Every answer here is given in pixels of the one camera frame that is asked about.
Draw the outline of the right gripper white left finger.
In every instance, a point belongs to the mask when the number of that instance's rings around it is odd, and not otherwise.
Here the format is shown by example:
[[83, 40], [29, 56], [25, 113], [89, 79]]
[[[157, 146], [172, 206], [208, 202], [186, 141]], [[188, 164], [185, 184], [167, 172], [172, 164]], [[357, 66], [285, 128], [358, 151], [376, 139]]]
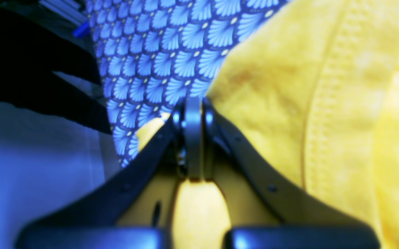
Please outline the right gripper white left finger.
[[119, 228], [115, 223], [130, 210], [158, 169], [164, 166], [169, 147], [181, 134], [184, 104], [177, 104], [171, 117], [125, 169], [82, 199], [26, 225], [19, 233], [16, 249], [169, 249], [168, 232], [157, 228], [162, 201], [146, 204], [144, 226]]

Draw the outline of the right gripper black-tipped right finger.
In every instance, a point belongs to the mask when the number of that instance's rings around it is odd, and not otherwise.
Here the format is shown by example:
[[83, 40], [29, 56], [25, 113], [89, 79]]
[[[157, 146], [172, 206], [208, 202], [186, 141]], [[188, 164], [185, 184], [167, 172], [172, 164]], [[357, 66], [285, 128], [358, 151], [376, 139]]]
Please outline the right gripper black-tipped right finger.
[[375, 232], [311, 197], [274, 169], [206, 98], [184, 106], [187, 175], [217, 185], [225, 249], [379, 249]]

